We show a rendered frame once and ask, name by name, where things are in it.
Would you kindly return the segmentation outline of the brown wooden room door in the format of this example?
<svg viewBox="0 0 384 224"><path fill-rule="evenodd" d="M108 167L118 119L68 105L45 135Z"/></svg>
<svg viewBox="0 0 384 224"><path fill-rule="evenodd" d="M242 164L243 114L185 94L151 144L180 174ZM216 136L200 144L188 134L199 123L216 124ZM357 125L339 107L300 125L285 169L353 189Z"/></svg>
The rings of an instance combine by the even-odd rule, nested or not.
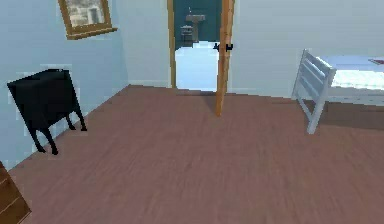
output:
<svg viewBox="0 0 384 224"><path fill-rule="evenodd" d="M223 110L224 96L227 92L229 61L232 45L232 27L235 0L222 0L220 45L215 114L220 117Z"/></svg>

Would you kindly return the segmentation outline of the grey bin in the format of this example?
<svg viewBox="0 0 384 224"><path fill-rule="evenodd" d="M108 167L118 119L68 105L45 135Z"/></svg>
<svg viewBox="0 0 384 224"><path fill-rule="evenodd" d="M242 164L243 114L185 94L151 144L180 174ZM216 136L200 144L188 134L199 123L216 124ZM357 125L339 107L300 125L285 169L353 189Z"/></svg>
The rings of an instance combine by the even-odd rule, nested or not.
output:
<svg viewBox="0 0 384 224"><path fill-rule="evenodd" d="M181 27L181 39L184 47L193 46L193 27L184 25Z"/></svg>

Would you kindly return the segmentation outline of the wood framed window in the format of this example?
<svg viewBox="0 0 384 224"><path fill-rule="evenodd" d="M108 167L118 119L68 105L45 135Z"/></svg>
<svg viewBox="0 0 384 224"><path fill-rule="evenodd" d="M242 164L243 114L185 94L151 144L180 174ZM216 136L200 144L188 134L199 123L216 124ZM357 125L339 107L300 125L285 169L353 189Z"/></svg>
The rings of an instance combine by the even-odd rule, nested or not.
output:
<svg viewBox="0 0 384 224"><path fill-rule="evenodd" d="M80 40L117 31L108 0L58 0L68 40Z"/></svg>

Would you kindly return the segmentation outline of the white slatted bed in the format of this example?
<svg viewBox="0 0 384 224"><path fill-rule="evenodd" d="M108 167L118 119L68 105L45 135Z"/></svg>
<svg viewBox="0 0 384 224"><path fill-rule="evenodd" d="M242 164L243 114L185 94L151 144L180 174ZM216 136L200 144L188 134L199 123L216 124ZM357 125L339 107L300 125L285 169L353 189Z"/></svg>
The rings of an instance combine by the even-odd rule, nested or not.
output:
<svg viewBox="0 0 384 224"><path fill-rule="evenodd" d="M384 106L384 65L368 59L384 56L314 56L302 51L292 99L307 119L307 132L314 134L329 101Z"/></svg>

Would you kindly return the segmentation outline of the black side cabinet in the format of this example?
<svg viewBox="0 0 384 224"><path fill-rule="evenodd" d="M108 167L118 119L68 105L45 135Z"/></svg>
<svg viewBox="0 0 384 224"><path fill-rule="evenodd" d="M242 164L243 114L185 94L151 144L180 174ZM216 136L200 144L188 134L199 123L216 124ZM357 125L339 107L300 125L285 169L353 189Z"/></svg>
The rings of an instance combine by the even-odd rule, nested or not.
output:
<svg viewBox="0 0 384 224"><path fill-rule="evenodd" d="M45 135L52 154L58 154L49 127L65 118L69 129L75 130L70 119L72 112L79 117L81 130L87 130L68 70L47 69L9 82L7 87L39 152L45 153L45 149L37 138L37 132Z"/></svg>

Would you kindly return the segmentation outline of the brown wooden dresser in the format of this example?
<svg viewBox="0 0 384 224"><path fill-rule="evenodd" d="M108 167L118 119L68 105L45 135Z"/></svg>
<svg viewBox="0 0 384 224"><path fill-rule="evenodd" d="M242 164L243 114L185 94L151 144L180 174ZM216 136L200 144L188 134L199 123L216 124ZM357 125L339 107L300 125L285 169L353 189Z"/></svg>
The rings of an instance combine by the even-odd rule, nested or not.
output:
<svg viewBox="0 0 384 224"><path fill-rule="evenodd" d="M0 224L21 224L30 213L27 202L0 161Z"/></svg>

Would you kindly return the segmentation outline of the grey pedestal sink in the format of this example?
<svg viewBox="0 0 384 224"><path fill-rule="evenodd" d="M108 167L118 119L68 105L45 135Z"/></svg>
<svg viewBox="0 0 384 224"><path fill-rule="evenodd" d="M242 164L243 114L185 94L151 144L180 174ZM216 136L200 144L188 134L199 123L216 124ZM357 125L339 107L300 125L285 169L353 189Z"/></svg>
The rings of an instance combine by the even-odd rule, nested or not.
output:
<svg viewBox="0 0 384 224"><path fill-rule="evenodd" d="M198 38L198 24L201 21L204 21L206 18L205 15L194 15L194 14L189 14L186 16L186 21L192 23L192 40L194 43L199 41Z"/></svg>

